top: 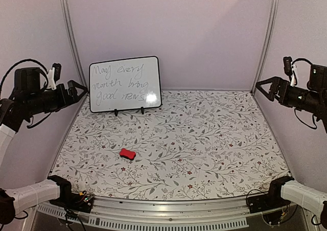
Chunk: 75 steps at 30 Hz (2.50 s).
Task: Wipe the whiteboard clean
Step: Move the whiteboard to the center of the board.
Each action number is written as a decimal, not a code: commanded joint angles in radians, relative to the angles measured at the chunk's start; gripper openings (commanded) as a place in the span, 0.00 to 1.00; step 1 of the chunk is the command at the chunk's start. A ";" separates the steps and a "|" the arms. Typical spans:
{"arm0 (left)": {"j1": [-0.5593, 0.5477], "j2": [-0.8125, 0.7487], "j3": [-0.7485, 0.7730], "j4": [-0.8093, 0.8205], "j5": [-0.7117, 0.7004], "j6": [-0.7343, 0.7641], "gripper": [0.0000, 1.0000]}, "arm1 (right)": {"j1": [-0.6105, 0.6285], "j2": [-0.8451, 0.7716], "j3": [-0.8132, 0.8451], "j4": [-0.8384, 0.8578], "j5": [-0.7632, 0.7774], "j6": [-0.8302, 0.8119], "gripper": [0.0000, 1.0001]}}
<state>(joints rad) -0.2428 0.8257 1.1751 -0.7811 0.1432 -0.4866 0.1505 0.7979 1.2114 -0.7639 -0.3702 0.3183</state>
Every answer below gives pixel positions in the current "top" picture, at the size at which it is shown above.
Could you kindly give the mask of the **white whiteboard with black frame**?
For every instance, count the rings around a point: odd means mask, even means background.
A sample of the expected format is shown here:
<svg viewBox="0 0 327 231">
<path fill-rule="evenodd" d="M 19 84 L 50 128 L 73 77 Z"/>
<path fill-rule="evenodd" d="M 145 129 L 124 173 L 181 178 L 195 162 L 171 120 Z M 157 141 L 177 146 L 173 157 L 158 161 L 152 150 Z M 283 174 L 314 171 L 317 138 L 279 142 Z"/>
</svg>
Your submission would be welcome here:
<svg viewBox="0 0 327 231">
<path fill-rule="evenodd" d="M 93 113 L 158 108 L 162 105 L 156 56 L 92 63 L 89 105 Z"/>
</svg>

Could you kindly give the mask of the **red whiteboard eraser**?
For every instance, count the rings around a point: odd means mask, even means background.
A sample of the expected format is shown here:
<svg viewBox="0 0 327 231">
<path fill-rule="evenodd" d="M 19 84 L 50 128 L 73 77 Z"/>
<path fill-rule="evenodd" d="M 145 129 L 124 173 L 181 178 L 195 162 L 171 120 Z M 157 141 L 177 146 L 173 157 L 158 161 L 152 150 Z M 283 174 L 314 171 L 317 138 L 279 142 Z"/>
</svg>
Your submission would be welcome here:
<svg viewBox="0 0 327 231">
<path fill-rule="evenodd" d="M 128 159 L 128 160 L 134 160 L 136 157 L 136 153 L 134 151 L 127 150 L 126 148 L 122 148 L 119 152 L 120 157 Z"/>
</svg>

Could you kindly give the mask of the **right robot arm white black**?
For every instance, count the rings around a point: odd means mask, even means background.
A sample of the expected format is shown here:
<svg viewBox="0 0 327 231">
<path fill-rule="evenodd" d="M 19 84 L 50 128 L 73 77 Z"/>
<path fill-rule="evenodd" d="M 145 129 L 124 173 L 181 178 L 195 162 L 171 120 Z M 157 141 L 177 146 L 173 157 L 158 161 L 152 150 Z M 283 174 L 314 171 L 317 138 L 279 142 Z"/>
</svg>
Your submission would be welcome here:
<svg viewBox="0 0 327 231">
<path fill-rule="evenodd" d="M 270 209 L 290 201 L 326 228 L 326 66 L 283 57 L 282 70 L 255 84 L 254 98 L 290 169 L 264 198 Z"/>
</svg>

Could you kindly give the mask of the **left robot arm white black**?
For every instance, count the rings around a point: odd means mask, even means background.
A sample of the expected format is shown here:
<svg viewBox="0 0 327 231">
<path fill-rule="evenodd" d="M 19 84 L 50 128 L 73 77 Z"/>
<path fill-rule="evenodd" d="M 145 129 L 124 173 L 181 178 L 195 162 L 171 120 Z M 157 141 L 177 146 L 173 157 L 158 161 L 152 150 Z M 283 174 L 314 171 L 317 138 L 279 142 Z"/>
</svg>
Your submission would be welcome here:
<svg viewBox="0 0 327 231">
<path fill-rule="evenodd" d="M 67 86 L 57 83 L 61 74 L 59 63 L 47 69 L 35 59 L 20 60 L 7 70 L 1 85 L 11 72 L 13 89 L 9 97 L 1 98 L 1 164 L 5 163 L 7 152 L 21 141 L 18 136 L 23 123 L 33 129 L 43 122 L 35 123 L 36 115 L 49 117 L 78 103 L 87 93 L 85 86 L 73 80 Z M 73 193 L 72 184 L 57 175 L 18 189 L 1 189 L 1 226 L 20 219 L 19 214 L 43 202 L 78 210 L 80 200 L 81 196 Z"/>
</svg>

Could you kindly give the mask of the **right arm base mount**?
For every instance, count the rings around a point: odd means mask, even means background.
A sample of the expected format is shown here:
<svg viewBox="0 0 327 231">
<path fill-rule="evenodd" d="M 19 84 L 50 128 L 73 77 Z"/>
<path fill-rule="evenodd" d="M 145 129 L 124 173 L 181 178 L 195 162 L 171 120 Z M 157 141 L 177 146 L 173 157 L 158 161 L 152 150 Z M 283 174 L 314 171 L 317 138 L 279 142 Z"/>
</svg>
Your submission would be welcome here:
<svg viewBox="0 0 327 231">
<path fill-rule="evenodd" d="M 258 192 L 258 190 L 251 190 L 246 195 L 245 199 L 246 205 L 251 214 L 269 211 L 291 204 L 291 201 L 285 200 L 281 197 L 280 191 L 270 191 L 267 193 L 260 192 L 259 194 L 251 195 L 250 193 L 254 191 Z"/>
</svg>

